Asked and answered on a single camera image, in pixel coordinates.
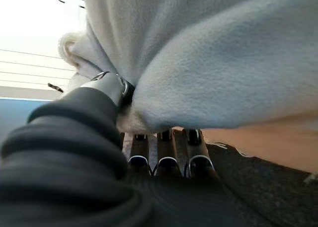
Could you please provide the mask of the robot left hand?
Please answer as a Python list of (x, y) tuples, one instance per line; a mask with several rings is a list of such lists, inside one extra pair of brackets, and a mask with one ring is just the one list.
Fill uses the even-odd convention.
[(34, 110), (1, 146), (3, 227), (240, 227), (216, 179), (129, 173), (116, 127), (133, 86), (103, 72)]

